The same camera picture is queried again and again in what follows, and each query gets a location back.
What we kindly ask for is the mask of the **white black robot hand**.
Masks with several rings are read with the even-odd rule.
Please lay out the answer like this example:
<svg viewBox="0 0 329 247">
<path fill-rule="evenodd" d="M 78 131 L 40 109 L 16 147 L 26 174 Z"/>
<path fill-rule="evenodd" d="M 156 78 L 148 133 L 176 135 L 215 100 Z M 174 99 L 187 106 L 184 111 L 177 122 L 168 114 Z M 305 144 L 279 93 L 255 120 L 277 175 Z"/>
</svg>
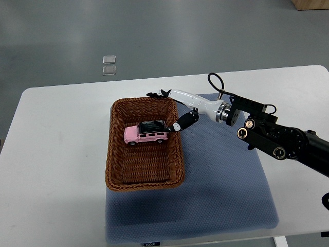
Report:
<svg viewBox="0 0 329 247">
<path fill-rule="evenodd" d="M 185 105 L 190 111 L 181 116 L 175 123 L 164 129 L 165 132 L 179 132 L 195 124 L 200 114 L 207 115 L 214 122 L 226 121 L 231 105 L 223 100 L 211 101 L 204 97 L 181 90 L 158 90 L 147 93 L 151 98 L 172 98 Z"/>
</svg>

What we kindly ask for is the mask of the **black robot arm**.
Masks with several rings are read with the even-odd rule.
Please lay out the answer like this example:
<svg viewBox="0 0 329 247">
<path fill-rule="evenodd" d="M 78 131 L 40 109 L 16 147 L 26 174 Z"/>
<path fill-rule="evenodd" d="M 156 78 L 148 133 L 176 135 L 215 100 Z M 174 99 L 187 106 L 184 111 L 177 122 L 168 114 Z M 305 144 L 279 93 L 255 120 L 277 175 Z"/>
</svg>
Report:
<svg viewBox="0 0 329 247">
<path fill-rule="evenodd" d="M 277 160 L 295 160 L 318 173 L 328 176 L 328 142 L 313 130 L 276 124 L 274 112 L 266 113 L 268 104 L 262 104 L 224 90 L 224 82 L 216 73 L 208 74 L 208 82 L 219 92 L 229 96 L 230 103 L 217 111 L 218 119 L 234 126 L 241 111 L 249 114 L 237 137 L 248 144 L 247 149 L 257 148 Z"/>
</svg>

